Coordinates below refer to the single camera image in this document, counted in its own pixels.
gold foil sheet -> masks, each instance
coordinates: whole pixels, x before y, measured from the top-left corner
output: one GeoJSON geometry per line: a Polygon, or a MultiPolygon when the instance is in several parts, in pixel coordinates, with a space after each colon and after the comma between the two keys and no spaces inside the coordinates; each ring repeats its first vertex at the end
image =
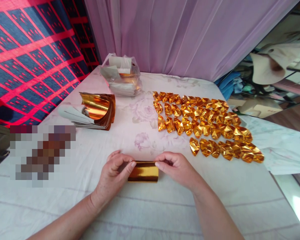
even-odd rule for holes
{"type": "Polygon", "coordinates": [[[208,157],[211,153],[212,153],[212,145],[211,145],[211,142],[209,142],[208,140],[206,139],[201,139],[200,140],[200,149],[201,149],[201,152],[202,154],[205,156],[205,157],[208,157]]]}
{"type": "Polygon", "coordinates": [[[218,158],[220,155],[219,145],[215,141],[212,141],[212,140],[209,140],[209,142],[211,143],[211,146],[212,146],[211,156],[213,156],[214,158],[218,158]]]}
{"type": "Polygon", "coordinates": [[[162,106],[159,102],[157,101],[153,101],[153,106],[154,106],[154,109],[157,111],[158,114],[160,114],[162,112],[162,106]]]}
{"type": "Polygon", "coordinates": [[[174,95],[174,101],[176,104],[181,104],[181,97],[179,96],[179,94],[174,95]]]}
{"type": "Polygon", "coordinates": [[[221,155],[225,159],[231,161],[232,157],[233,157],[233,150],[232,150],[231,146],[229,144],[224,143],[224,142],[219,142],[219,147],[220,147],[221,155]]]}
{"type": "Polygon", "coordinates": [[[128,177],[128,182],[158,182],[159,169],[155,162],[136,161],[136,166],[128,177]]]}
{"type": "Polygon", "coordinates": [[[193,132],[192,124],[187,118],[182,118],[182,125],[185,133],[190,136],[193,132]]]}
{"type": "Polygon", "coordinates": [[[174,123],[171,117],[167,117],[166,128],[168,133],[175,131],[174,123]]]}
{"type": "Polygon", "coordinates": [[[181,110],[176,104],[171,105],[171,111],[175,117],[179,117],[181,115],[181,110]]]}
{"type": "Polygon", "coordinates": [[[169,103],[164,103],[164,112],[167,117],[170,116],[171,114],[173,114],[169,103]]]}
{"type": "Polygon", "coordinates": [[[158,131],[160,132],[163,129],[166,129],[166,121],[158,114],[158,131]]]}
{"type": "Polygon", "coordinates": [[[196,136],[196,138],[200,138],[201,134],[202,134],[202,127],[200,125],[200,123],[198,123],[196,120],[192,120],[191,122],[192,127],[193,127],[193,133],[196,136]]]}
{"type": "Polygon", "coordinates": [[[195,138],[190,138],[190,148],[191,152],[194,156],[196,156],[200,150],[200,145],[198,143],[198,140],[195,138]]]}
{"type": "Polygon", "coordinates": [[[183,124],[178,118],[173,119],[174,126],[177,130],[177,134],[180,136],[183,133],[183,124]]]}

gold foil paper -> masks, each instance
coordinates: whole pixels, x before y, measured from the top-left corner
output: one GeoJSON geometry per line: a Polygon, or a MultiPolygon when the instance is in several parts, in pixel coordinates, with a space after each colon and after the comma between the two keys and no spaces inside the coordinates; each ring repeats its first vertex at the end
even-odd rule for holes
{"type": "Polygon", "coordinates": [[[240,126],[241,120],[240,120],[240,118],[238,117],[238,115],[237,115],[236,113],[228,112],[228,115],[229,115],[230,117],[232,117],[232,121],[233,121],[232,124],[233,124],[234,126],[240,126]]]}
{"type": "Polygon", "coordinates": [[[175,117],[179,117],[181,115],[181,110],[176,104],[171,105],[171,111],[175,117]]]}
{"type": "Polygon", "coordinates": [[[221,135],[218,125],[215,123],[211,123],[210,126],[211,126],[211,137],[213,139],[218,139],[221,135]]]}
{"type": "Polygon", "coordinates": [[[197,105],[197,99],[195,97],[189,96],[190,99],[190,106],[194,107],[197,105]]]}
{"type": "Polygon", "coordinates": [[[212,140],[209,140],[209,142],[211,143],[211,146],[212,146],[211,156],[213,156],[214,158],[218,158],[220,155],[219,145],[215,141],[212,141],[212,140]]]}
{"type": "Polygon", "coordinates": [[[185,133],[190,136],[193,132],[192,124],[187,118],[182,118],[182,125],[185,133]]]}
{"type": "Polygon", "coordinates": [[[208,140],[206,139],[201,139],[200,140],[200,149],[201,149],[201,152],[202,154],[205,156],[205,157],[208,157],[211,153],[212,153],[212,145],[211,145],[211,142],[209,142],[208,140]]]}
{"type": "Polygon", "coordinates": [[[200,122],[200,126],[202,128],[202,134],[204,136],[209,136],[210,133],[211,133],[211,127],[210,127],[210,124],[206,121],[202,121],[200,122]]]}
{"type": "Polygon", "coordinates": [[[183,124],[178,118],[174,118],[173,120],[174,126],[177,130],[177,134],[180,136],[183,133],[183,124]]]}
{"type": "Polygon", "coordinates": [[[198,140],[196,140],[195,138],[190,138],[190,148],[192,154],[196,156],[200,150],[200,145],[198,143],[198,140]]]}
{"type": "Polygon", "coordinates": [[[221,152],[221,155],[231,161],[232,160],[232,156],[233,156],[233,150],[231,148],[230,145],[224,143],[224,142],[219,142],[219,147],[220,147],[220,152],[221,152]]]}
{"type": "Polygon", "coordinates": [[[186,95],[183,95],[182,100],[181,100],[182,105],[190,106],[190,100],[186,95]]]}
{"type": "Polygon", "coordinates": [[[168,133],[175,131],[174,123],[171,117],[167,117],[166,128],[168,133]]]}
{"type": "Polygon", "coordinates": [[[164,103],[164,112],[167,117],[170,116],[171,114],[173,114],[169,103],[164,103]]]}
{"type": "Polygon", "coordinates": [[[158,114],[158,131],[160,132],[163,129],[166,129],[166,121],[158,114]]]}
{"type": "Polygon", "coordinates": [[[153,106],[155,108],[155,110],[157,111],[158,114],[160,114],[162,112],[162,106],[159,102],[157,101],[153,101],[153,106]]]}
{"type": "Polygon", "coordinates": [[[136,163],[128,182],[158,182],[159,169],[156,167],[155,162],[136,161],[136,163]]]}
{"type": "Polygon", "coordinates": [[[202,127],[200,123],[198,123],[196,120],[192,120],[191,122],[192,127],[193,127],[193,133],[196,136],[196,138],[200,138],[202,134],[202,127]]]}
{"type": "Polygon", "coordinates": [[[161,101],[164,103],[164,102],[167,102],[169,99],[168,99],[168,95],[165,93],[165,92],[160,92],[160,95],[159,95],[161,101]]]}
{"type": "Polygon", "coordinates": [[[176,104],[181,104],[181,97],[179,96],[179,94],[174,95],[174,101],[176,104]]]}

bed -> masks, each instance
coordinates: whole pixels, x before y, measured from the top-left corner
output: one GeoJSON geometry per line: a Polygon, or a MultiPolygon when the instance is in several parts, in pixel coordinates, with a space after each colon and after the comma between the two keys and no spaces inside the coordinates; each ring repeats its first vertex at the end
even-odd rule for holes
{"type": "MultiPolygon", "coordinates": [[[[264,164],[205,158],[201,153],[194,157],[189,136],[157,131],[152,91],[224,99],[214,83],[151,73],[141,73],[141,81],[143,91],[135,98],[116,97],[116,116],[109,131],[76,129],[75,155],[65,158],[71,158],[68,166],[73,169],[67,174],[68,182],[41,188],[19,186],[21,181],[13,179],[16,157],[0,164],[0,239],[25,239],[69,210],[94,190],[107,156],[117,149],[143,161],[162,151],[181,152],[219,196],[246,239],[300,239],[300,222],[264,164]]],[[[63,102],[80,104],[79,92],[110,90],[96,68],[63,102]]],[[[41,125],[71,123],[55,109],[41,125]]],[[[163,173],[156,184],[127,183],[82,236],[202,238],[191,192],[163,173]]]]}

curtain fold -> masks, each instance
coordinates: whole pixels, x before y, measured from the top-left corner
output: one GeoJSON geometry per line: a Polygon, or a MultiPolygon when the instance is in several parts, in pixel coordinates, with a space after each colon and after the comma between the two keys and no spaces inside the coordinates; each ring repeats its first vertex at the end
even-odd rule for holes
{"type": "Polygon", "coordinates": [[[215,81],[298,0],[85,2],[102,60],[115,52],[134,56],[141,71],[215,81]]]}

white cloth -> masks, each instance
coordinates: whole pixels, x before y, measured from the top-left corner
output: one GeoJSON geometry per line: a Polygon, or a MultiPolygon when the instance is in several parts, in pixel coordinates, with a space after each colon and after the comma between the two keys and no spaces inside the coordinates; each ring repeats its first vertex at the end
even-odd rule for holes
{"type": "MultiPolygon", "coordinates": [[[[181,152],[220,197],[246,239],[300,239],[300,222],[264,164],[205,158],[201,153],[194,157],[189,136],[158,132],[152,91],[224,99],[218,87],[205,80],[151,73],[142,73],[140,79],[140,95],[116,98],[116,116],[109,131],[77,129],[76,154],[70,163],[75,172],[68,173],[71,186],[15,187],[9,177],[12,157],[3,161],[0,239],[25,239],[69,210],[93,191],[107,156],[117,149],[136,160],[152,160],[164,150],[181,152]]],[[[65,101],[79,104],[78,92],[110,93],[98,69],[65,101]]],[[[54,110],[41,124],[67,125],[70,121],[54,110]]],[[[156,184],[127,183],[83,239],[191,240],[202,239],[202,232],[190,191],[160,172],[156,184]]]]}

